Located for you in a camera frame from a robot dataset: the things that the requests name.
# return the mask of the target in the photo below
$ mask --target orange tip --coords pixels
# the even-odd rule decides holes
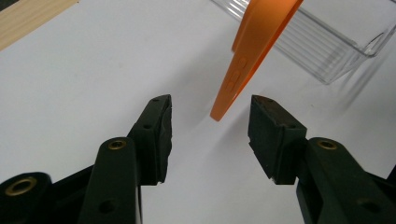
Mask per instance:
[[[303,0],[250,0],[210,117],[219,121],[253,77]]]

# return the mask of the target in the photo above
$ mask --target wooden plank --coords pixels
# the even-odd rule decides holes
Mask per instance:
[[[0,11],[0,50],[54,18],[78,0],[20,0]]]

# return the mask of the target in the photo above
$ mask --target white surface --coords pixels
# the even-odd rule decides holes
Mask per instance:
[[[272,50],[224,119],[209,117],[238,23],[210,1],[84,0],[0,52],[0,180],[53,182],[129,132],[149,99],[173,97],[168,177],[143,187],[144,223],[303,223],[295,186],[275,186],[248,146],[251,94],[273,98],[308,138],[344,144],[387,176],[396,163],[396,49],[323,86]]]

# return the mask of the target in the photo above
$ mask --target white table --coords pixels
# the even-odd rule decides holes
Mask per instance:
[[[275,186],[248,145],[252,94],[386,177],[396,163],[395,38],[330,86],[273,49],[215,122],[238,25],[210,1],[84,0],[0,51],[0,181],[44,172],[56,182],[93,164],[166,93],[173,149],[165,183],[142,188],[146,224],[303,223],[295,186]]]

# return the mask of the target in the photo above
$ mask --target orange utensil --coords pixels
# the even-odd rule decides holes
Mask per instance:
[[[303,0],[251,0],[233,42],[234,56],[210,116],[219,121],[248,84]]]

